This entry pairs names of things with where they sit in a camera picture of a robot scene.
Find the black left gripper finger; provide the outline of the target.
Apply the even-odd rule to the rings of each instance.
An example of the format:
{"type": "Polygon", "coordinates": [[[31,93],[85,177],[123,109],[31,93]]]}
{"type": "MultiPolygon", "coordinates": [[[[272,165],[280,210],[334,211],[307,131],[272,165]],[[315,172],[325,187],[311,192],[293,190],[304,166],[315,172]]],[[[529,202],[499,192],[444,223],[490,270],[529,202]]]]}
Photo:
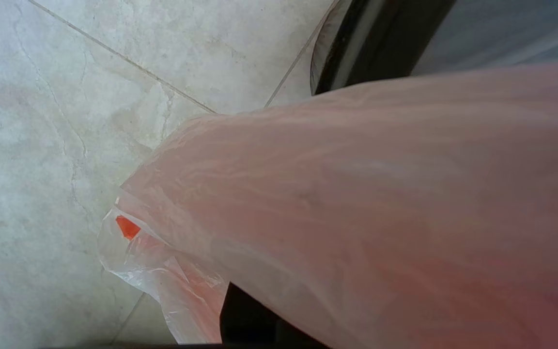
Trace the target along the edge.
{"type": "Polygon", "coordinates": [[[230,283],[219,317],[224,349],[325,349],[237,285],[230,283]]]}

